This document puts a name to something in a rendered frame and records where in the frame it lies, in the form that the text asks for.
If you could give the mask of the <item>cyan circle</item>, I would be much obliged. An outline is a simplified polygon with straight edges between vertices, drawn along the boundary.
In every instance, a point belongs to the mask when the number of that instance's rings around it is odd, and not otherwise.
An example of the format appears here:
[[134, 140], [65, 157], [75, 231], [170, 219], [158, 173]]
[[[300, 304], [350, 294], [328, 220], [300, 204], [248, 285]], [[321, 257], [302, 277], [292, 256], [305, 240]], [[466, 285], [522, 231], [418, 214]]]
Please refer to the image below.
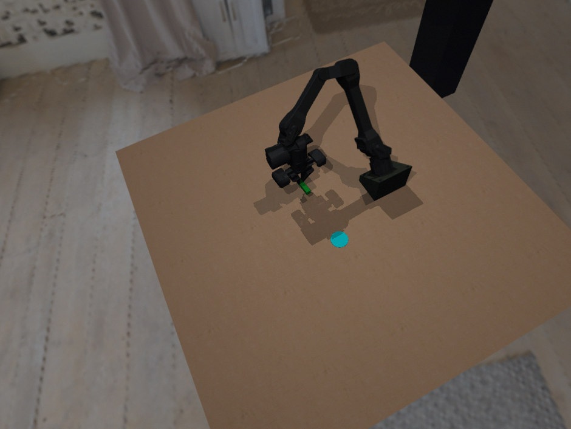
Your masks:
[[344, 247], [348, 243], [347, 234], [344, 232], [333, 233], [330, 240], [335, 247]]

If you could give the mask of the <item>green rectangular post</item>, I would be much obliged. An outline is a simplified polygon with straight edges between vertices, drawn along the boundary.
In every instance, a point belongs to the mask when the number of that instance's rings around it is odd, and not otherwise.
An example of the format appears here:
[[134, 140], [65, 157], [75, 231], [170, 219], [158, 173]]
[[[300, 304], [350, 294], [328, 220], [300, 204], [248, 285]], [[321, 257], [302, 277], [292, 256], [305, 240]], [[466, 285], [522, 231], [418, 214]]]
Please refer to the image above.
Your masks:
[[302, 188], [306, 195], [310, 194], [310, 189], [302, 180], [300, 180], [299, 186]]

